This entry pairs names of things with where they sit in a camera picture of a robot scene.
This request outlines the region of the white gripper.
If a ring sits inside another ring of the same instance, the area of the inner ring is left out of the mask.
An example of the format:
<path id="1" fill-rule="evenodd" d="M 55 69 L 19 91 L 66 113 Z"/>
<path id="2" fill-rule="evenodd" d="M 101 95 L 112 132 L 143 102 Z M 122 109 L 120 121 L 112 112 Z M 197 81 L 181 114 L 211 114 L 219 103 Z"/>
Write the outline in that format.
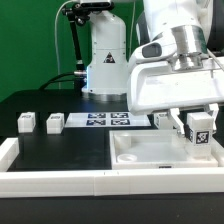
<path id="1" fill-rule="evenodd" d="M 167 61 L 137 65 L 127 83 L 128 110 L 134 115 L 168 110 L 179 136 L 185 135 L 179 109 L 209 104 L 209 114 L 216 120 L 217 103 L 224 102 L 224 71 L 213 59 L 204 60 L 203 65 L 202 69 L 178 72 Z"/>

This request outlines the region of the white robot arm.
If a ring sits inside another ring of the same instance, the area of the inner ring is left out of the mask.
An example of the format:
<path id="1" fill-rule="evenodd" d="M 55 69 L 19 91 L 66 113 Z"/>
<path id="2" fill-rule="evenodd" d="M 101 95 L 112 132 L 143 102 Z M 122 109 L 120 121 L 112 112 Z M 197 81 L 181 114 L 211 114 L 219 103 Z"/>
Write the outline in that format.
<path id="1" fill-rule="evenodd" d="M 202 108 L 215 119 L 224 102 L 224 57 L 216 57 L 212 35 L 223 14 L 220 0 L 143 0 L 137 21 L 139 46 L 125 56 L 124 24 L 105 5 L 123 0 L 81 0 L 90 11 L 92 61 L 87 96 L 127 97 L 129 112 L 166 112 L 180 131 L 182 109 Z"/>

